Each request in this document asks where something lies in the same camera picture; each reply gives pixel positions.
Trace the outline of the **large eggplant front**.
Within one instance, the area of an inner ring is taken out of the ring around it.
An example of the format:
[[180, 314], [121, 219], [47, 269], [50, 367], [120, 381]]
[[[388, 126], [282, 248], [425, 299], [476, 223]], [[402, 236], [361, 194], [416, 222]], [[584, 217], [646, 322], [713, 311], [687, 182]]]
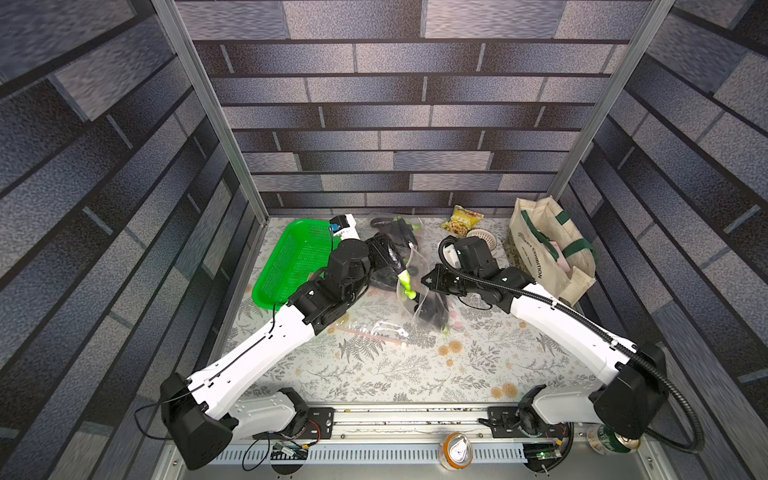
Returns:
[[415, 231], [417, 230], [417, 225], [413, 225], [407, 222], [403, 218], [399, 220], [399, 225], [400, 225], [401, 236], [403, 237], [404, 244], [407, 245], [409, 248], [417, 248], [418, 240], [415, 235]]

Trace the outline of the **clear pink-dotted zip-top bag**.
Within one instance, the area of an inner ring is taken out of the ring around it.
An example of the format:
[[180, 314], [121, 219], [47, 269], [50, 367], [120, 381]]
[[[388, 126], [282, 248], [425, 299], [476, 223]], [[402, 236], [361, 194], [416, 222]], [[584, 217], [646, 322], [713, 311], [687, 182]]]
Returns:
[[[372, 219], [374, 219], [374, 218], [377, 218], [377, 217], [393, 218], [395, 220], [395, 222], [389, 228], [375, 229], [375, 228], [372, 228], [370, 226], [370, 221]], [[417, 225], [417, 230], [415, 231], [415, 235], [416, 235], [416, 238], [418, 240], [418, 247], [417, 248], [409, 248], [407, 245], [404, 244], [403, 237], [401, 236], [400, 225], [399, 225], [399, 220], [401, 218], [405, 219], [407, 222], [409, 222], [409, 223], [411, 223], [413, 225]], [[420, 246], [420, 240], [421, 240], [421, 238], [423, 237], [423, 235], [424, 235], [424, 233], [426, 231], [426, 227], [425, 227], [423, 221], [420, 218], [418, 218], [418, 217], [405, 217], [405, 216], [402, 216], [402, 215], [374, 215], [371, 219], [369, 219], [367, 221], [367, 225], [370, 228], [372, 228], [373, 230], [375, 230], [376, 232], [382, 233], [382, 234], [386, 235], [392, 241], [392, 243], [395, 246], [395, 248], [398, 251], [400, 251], [400, 252], [410, 251], [411, 249], [418, 249], [419, 246]]]

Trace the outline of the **small eggplant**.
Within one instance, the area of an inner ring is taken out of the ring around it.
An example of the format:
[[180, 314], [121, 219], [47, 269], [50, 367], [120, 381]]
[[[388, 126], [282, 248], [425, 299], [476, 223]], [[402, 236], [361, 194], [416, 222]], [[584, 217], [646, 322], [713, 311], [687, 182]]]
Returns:
[[411, 275], [407, 269], [403, 269], [397, 274], [399, 285], [402, 287], [403, 294], [409, 300], [415, 300], [417, 293], [412, 289]]

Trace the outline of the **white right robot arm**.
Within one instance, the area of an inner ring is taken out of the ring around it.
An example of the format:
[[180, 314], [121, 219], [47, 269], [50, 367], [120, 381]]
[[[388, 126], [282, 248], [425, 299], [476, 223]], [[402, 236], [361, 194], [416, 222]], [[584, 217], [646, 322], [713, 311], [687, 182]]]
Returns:
[[423, 279], [428, 289], [463, 298], [477, 294], [488, 305], [535, 327], [586, 365], [591, 383], [533, 387], [517, 404], [528, 434], [547, 425], [601, 423], [628, 439], [640, 438], [667, 401], [668, 390], [641, 367], [630, 340], [595, 324], [557, 300], [525, 272], [498, 266], [486, 241], [444, 238], [439, 262]]

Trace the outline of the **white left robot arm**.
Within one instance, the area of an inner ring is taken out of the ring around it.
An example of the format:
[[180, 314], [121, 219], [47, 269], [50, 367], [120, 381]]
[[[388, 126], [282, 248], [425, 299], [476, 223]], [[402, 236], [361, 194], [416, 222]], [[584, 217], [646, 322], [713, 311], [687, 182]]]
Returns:
[[373, 273], [394, 275], [406, 266], [391, 239], [345, 238], [328, 264], [302, 284], [256, 333], [211, 365], [161, 385], [161, 418], [186, 467], [200, 469], [240, 438], [296, 437], [309, 423], [309, 408], [292, 388], [238, 406], [246, 390], [299, 346], [314, 339], [360, 300]]

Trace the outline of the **eggplant with stem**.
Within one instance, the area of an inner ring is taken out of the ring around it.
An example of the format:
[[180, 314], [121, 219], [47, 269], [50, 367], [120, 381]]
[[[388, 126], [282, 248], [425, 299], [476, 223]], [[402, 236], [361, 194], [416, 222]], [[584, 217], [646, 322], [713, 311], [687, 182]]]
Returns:
[[377, 217], [370, 221], [370, 226], [375, 229], [384, 229], [391, 227], [394, 222], [393, 218]]

